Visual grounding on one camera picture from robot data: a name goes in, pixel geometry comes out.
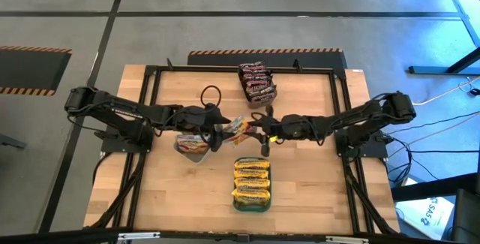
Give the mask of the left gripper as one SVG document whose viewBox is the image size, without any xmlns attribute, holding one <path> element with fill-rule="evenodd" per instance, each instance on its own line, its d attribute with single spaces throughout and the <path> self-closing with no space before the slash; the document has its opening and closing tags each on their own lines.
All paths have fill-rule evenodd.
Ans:
<svg viewBox="0 0 480 244">
<path fill-rule="evenodd" d="M 220 109 L 208 103 L 204 107 L 188 106 L 179 111 L 176 118 L 176 127 L 179 131 L 198 134 L 211 151 L 219 150 L 223 139 L 233 137 L 233 130 L 225 127 L 221 130 L 218 125 L 229 124 L 231 121 L 221 115 Z"/>
</svg>

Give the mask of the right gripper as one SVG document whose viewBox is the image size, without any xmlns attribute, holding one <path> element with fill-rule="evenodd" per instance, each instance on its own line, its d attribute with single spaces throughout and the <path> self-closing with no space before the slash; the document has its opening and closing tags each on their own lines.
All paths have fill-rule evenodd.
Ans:
<svg viewBox="0 0 480 244">
<path fill-rule="evenodd" d="M 289 114 L 285 115 L 281 120 L 273 117 L 273 106 L 268 105 L 265 108 L 266 115 L 259 119 L 250 121 L 250 126 L 261 127 L 264 135 L 256 132 L 246 132 L 249 137 L 261 140 L 261 154 L 264 157 L 270 155 L 270 139 L 277 140 L 309 140 L 314 137 L 311 123 L 306 117 Z"/>
</svg>

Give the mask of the yellow noodle packet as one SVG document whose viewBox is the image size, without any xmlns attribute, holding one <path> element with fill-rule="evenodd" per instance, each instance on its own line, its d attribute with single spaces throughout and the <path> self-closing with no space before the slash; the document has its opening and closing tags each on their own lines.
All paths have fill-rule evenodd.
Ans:
<svg viewBox="0 0 480 244">
<path fill-rule="evenodd" d="M 238 116 L 232 120 L 223 131 L 226 133 L 233 133 L 233 136 L 226 139 L 226 142 L 233 146 L 237 146 L 249 138 L 247 133 L 256 133 L 257 127 L 251 126 L 245 117 Z"/>
</svg>

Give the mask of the yellow creamy chicken ramen pack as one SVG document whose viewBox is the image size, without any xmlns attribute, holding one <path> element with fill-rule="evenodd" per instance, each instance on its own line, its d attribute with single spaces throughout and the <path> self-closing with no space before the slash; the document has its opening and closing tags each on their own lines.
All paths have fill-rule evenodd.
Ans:
<svg viewBox="0 0 480 244">
<path fill-rule="evenodd" d="M 270 189 L 270 180 L 263 178 L 236 178 L 234 179 L 236 188 L 247 189 Z"/>
<path fill-rule="evenodd" d="M 255 178 L 255 179 L 268 179 L 269 171 L 263 169 L 250 169 L 243 168 L 234 171 L 235 178 Z"/>
<path fill-rule="evenodd" d="M 232 196 L 236 203 L 247 206 L 264 206 L 271 199 L 268 190 L 255 188 L 236 188 L 232 191 Z"/>
<path fill-rule="evenodd" d="M 236 170 L 240 169 L 256 169 L 256 170 L 268 170 L 270 162 L 265 159 L 259 158 L 243 158 L 235 162 L 234 167 Z"/>
</svg>

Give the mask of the grey plastic bin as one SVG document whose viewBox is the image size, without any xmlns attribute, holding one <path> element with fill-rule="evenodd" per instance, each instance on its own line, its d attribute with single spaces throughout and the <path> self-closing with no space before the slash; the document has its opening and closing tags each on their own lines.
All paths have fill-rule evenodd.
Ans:
<svg viewBox="0 0 480 244">
<path fill-rule="evenodd" d="M 176 149 L 176 138 L 175 138 L 175 143 L 174 143 L 174 149 L 177 151 Z M 184 142 L 184 143 L 180 143 L 180 144 L 206 144 L 208 147 L 209 145 L 207 143 L 191 143 L 191 142 Z M 204 157 L 207 155 L 208 151 L 205 153 L 205 154 L 182 154 L 180 152 L 178 152 L 179 154 L 183 155 L 184 157 L 186 157 L 188 160 L 192 161 L 193 163 L 200 163 Z"/>
</svg>

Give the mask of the teal green plastic bin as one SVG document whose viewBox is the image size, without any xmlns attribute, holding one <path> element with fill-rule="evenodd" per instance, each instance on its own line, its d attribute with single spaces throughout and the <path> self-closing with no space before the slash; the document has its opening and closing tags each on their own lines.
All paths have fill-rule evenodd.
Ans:
<svg viewBox="0 0 480 244">
<path fill-rule="evenodd" d="M 258 158 L 258 157 L 241 157 L 241 158 L 238 158 L 237 160 L 243 159 L 243 158 Z M 234 197 L 232 196 L 232 205 L 233 205 L 233 207 L 234 207 L 237 211 L 239 211 L 239 212 L 267 212 L 267 211 L 270 209 L 270 206 L 271 206 L 271 204 L 272 204 L 272 173 L 271 173 L 271 165 L 270 165 L 268 171 L 269 171 L 268 179 L 270 180 L 270 183 L 271 183 L 270 189 L 268 189 L 268 191 L 270 192 L 270 195 L 271 195 L 270 201 L 269 201 L 266 205 L 264 205 L 264 206 L 257 206 L 257 205 L 247 206 L 247 205 L 241 205 L 241 204 L 236 203 L 235 200 L 234 200 Z M 233 190 L 236 189 L 236 186 L 235 186 L 235 183 L 234 183 L 234 179 L 236 179 L 236 178 L 234 177 L 234 173 L 233 173 Z"/>
</svg>

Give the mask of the black hazard-striped floor mat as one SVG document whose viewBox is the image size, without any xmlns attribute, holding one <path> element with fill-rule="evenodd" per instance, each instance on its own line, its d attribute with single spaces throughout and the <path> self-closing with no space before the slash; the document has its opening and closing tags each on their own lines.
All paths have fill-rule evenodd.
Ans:
<svg viewBox="0 0 480 244">
<path fill-rule="evenodd" d="M 54 47 L 0 47 L 0 94 L 53 96 L 72 55 Z"/>
<path fill-rule="evenodd" d="M 292 67 L 295 60 L 303 68 L 347 68 L 339 48 L 193 50 L 187 56 L 188 65 L 207 66 L 265 62 L 271 67 Z"/>
</svg>

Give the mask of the black beam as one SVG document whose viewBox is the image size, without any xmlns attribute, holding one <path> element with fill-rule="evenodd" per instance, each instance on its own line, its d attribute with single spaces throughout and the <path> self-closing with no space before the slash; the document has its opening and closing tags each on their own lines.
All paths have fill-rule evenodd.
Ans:
<svg viewBox="0 0 480 244">
<path fill-rule="evenodd" d="M 394 201 L 408 201 L 450 196 L 456 194 L 460 189 L 480 194 L 480 173 L 468 173 L 431 182 L 405 185 L 393 188 L 391 194 Z"/>
</svg>

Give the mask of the white printed cardboard sheet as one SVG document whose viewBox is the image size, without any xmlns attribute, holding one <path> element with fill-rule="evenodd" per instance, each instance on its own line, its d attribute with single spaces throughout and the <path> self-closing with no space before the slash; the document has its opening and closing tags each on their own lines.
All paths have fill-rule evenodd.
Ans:
<svg viewBox="0 0 480 244">
<path fill-rule="evenodd" d="M 441 240 L 454 204 L 443 197 L 401 201 L 395 204 L 400 218 L 431 239 Z"/>
</svg>

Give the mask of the grey stand foot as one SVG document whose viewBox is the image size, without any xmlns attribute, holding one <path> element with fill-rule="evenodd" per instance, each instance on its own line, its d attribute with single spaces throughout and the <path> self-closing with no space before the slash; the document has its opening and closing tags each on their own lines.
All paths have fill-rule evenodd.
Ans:
<svg viewBox="0 0 480 244">
<path fill-rule="evenodd" d="M 24 149 L 27 144 L 7 135 L 0 134 L 0 146 L 11 146 L 17 149 Z"/>
</svg>

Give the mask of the black box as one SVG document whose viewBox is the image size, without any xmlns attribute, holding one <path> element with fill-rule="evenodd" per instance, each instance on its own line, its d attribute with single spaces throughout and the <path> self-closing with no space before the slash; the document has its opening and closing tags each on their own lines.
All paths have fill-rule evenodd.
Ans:
<svg viewBox="0 0 480 244">
<path fill-rule="evenodd" d="M 463 244 L 480 244 L 480 196 L 457 191 L 451 238 Z"/>
</svg>

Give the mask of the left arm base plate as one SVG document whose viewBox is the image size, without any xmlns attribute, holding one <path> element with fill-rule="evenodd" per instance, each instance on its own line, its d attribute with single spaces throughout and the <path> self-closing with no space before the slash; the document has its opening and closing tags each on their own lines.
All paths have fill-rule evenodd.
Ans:
<svg viewBox="0 0 480 244">
<path fill-rule="evenodd" d="M 122 139 L 119 131 L 112 127 L 106 128 L 106 135 L 102 139 L 102 152 L 124 152 L 124 153 L 141 153 L 150 152 L 153 143 L 153 132 L 149 131 L 146 138 L 140 143 L 132 143 L 126 139 Z"/>
</svg>

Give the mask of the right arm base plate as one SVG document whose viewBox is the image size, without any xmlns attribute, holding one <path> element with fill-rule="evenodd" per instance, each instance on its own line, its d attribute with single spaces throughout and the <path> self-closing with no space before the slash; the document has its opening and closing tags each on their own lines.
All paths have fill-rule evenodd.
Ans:
<svg viewBox="0 0 480 244">
<path fill-rule="evenodd" d="M 345 130 L 334 134 L 337 153 L 347 158 L 387 158 L 386 144 L 388 140 L 381 131 L 376 131 L 353 143 Z"/>
</svg>

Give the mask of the silver metal bracket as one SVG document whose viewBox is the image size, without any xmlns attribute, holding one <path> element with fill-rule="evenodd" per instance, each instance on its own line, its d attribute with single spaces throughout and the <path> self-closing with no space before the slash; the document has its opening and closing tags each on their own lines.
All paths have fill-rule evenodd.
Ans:
<svg viewBox="0 0 480 244">
<path fill-rule="evenodd" d="M 131 233 L 120 233 L 118 235 L 118 241 L 130 241 L 137 239 L 156 239 L 160 238 L 160 232 L 131 232 Z"/>
<path fill-rule="evenodd" d="M 349 236 L 326 236 L 325 241 L 335 244 L 370 244 L 369 239 Z"/>
</svg>

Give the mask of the black desk frame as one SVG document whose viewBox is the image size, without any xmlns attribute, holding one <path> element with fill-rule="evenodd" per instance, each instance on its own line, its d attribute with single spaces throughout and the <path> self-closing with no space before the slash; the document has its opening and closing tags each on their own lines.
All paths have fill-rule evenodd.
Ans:
<svg viewBox="0 0 480 244">
<path fill-rule="evenodd" d="M 480 37 L 473 28 L 473 25 L 470 22 L 470 17 L 465 12 L 460 0 L 452 0 L 452 2 L 455 9 L 460 14 L 461 22 L 475 45 L 475 49 L 450 66 L 409 66 L 406 70 L 409 74 L 480 76 L 480 67 L 473 67 L 474 64 L 480 63 Z"/>
</svg>

